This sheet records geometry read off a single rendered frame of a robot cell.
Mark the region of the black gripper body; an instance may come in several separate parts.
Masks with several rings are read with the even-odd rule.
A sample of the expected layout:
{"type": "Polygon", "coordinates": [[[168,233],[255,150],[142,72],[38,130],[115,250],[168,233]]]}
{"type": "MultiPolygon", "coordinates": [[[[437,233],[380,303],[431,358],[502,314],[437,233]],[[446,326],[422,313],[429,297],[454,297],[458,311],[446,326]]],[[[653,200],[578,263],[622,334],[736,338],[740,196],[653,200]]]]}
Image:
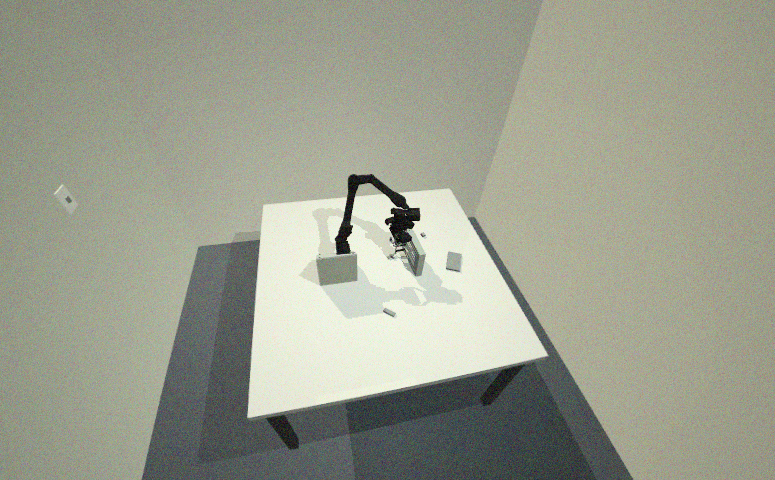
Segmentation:
{"type": "Polygon", "coordinates": [[[389,224],[390,228],[398,233],[398,239],[401,242],[401,244],[407,243],[412,240],[412,237],[409,233],[406,233],[404,230],[404,224],[406,224],[406,221],[402,223],[397,223],[394,221],[394,216],[385,219],[385,224],[388,226],[389,224]]]}

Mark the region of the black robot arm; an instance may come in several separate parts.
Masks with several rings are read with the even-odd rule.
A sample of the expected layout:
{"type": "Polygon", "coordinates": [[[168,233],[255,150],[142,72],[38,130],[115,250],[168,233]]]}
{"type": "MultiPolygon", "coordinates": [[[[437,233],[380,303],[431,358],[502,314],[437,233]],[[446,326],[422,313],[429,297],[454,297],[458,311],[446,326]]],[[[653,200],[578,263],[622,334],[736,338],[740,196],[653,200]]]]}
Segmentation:
{"type": "Polygon", "coordinates": [[[351,225],[351,215],[353,210],[355,194],[359,184],[366,184],[366,183],[371,183],[372,185],[374,185],[382,193],[388,196],[388,198],[394,203],[395,206],[401,207],[404,209],[404,210],[401,208],[391,209],[391,214],[394,214],[395,222],[402,223],[406,221],[406,224],[404,224],[404,230],[412,229],[415,225],[413,221],[420,221],[420,216],[421,216],[420,208],[410,208],[406,203],[406,198],[404,196],[391,190],[379,179],[377,179],[373,174],[369,174],[369,175],[351,174],[348,177],[348,195],[347,195],[343,221],[339,228],[338,235],[335,237],[336,255],[350,253],[350,244],[348,244],[347,238],[352,233],[352,228],[353,228],[353,225],[351,225]]]}

